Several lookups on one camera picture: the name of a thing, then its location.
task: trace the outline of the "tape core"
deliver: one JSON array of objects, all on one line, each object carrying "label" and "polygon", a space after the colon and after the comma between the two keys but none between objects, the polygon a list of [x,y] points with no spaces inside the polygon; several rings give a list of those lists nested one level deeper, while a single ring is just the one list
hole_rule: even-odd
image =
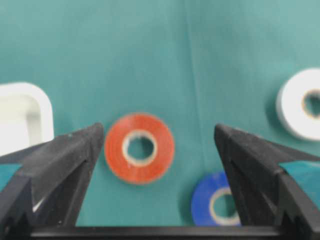
[{"label": "tape core", "polygon": [[[143,137],[149,139],[152,142],[153,150],[150,156],[144,159],[136,159],[128,153],[129,145],[131,141],[135,139],[143,138]],[[149,131],[142,130],[142,129],[135,129],[129,132],[123,139],[123,142],[122,142],[123,157],[127,162],[129,162],[130,164],[136,167],[144,167],[152,163],[153,160],[155,160],[157,152],[158,152],[157,141]]]},{"label": "tape core", "polygon": [[210,215],[212,217],[212,219],[217,222],[220,225],[224,225],[224,226],[228,226],[228,225],[236,225],[240,223],[240,218],[239,215],[237,213],[237,211],[235,211],[234,215],[231,217],[224,217],[224,216],[219,216],[216,214],[215,212],[215,202],[218,198],[220,198],[223,195],[232,195],[231,190],[229,187],[223,187],[218,189],[217,191],[215,191],[211,198],[210,198],[210,202],[209,202],[209,212]]}]

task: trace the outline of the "white tape roll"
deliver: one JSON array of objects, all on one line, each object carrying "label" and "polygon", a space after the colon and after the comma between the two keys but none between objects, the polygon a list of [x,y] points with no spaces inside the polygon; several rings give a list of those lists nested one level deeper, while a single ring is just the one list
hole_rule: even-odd
[{"label": "white tape roll", "polygon": [[320,141],[320,116],[306,107],[306,98],[311,96],[320,99],[320,68],[306,69],[290,78],[278,93],[276,112],[294,136]]}]

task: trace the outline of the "blue tape roll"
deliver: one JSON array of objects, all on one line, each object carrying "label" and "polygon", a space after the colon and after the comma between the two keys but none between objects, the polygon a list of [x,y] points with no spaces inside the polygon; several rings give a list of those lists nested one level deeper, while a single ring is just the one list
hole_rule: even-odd
[{"label": "blue tape roll", "polygon": [[191,213],[197,226],[239,226],[236,212],[231,217],[216,215],[215,200],[225,194],[231,194],[227,176],[224,172],[205,176],[196,186],[191,202]]}]

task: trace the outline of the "white tape core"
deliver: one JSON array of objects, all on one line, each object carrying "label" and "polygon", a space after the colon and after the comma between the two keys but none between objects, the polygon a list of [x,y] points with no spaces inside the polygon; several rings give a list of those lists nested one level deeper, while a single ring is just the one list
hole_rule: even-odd
[{"label": "white tape core", "polygon": [[[149,139],[152,142],[153,151],[150,156],[148,156],[144,159],[136,159],[128,153],[128,148],[129,148],[131,141],[133,141],[134,139],[143,138],[143,137]],[[132,164],[136,167],[144,167],[144,166],[149,165],[155,159],[157,152],[158,152],[157,141],[156,141],[155,137],[149,131],[142,130],[142,129],[136,129],[136,130],[129,132],[123,139],[122,154],[123,154],[125,160],[127,160],[130,164]]]},{"label": "white tape core", "polygon": [[311,114],[305,100],[320,96],[320,69],[298,72],[281,88],[276,99],[276,112],[283,126],[294,136],[320,141],[320,117]]},{"label": "white tape core", "polygon": [[219,215],[216,214],[215,208],[214,208],[215,202],[219,197],[221,197],[223,195],[232,195],[231,190],[230,190],[229,187],[220,188],[217,191],[215,191],[211,196],[210,204],[209,204],[209,211],[210,211],[210,215],[211,215],[212,219],[217,224],[222,225],[222,226],[239,225],[240,224],[240,218],[239,218],[239,215],[238,215],[237,211],[231,217],[224,217],[224,216],[219,216]]}]

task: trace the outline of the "tape roll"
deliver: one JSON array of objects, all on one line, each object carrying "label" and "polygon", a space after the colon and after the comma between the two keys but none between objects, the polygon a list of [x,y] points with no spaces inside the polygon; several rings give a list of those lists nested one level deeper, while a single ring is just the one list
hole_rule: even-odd
[{"label": "tape roll", "polygon": [[[145,137],[153,143],[153,152],[145,159],[130,156],[133,139]],[[109,130],[104,144],[106,162],[112,172],[131,184],[148,184],[165,174],[175,153],[175,142],[169,128],[157,117],[133,113],[120,118]]]},{"label": "tape roll", "polygon": [[191,213],[197,226],[239,226],[237,212],[231,217],[219,216],[215,213],[216,200],[223,195],[231,195],[227,176],[224,172],[205,176],[196,186],[192,201]]},{"label": "tape roll", "polygon": [[300,71],[284,84],[277,95],[276,112],[283,126],[294,136],[320,141],[320,116],[308,111],[308,97],[320,98],[319,68]]}]

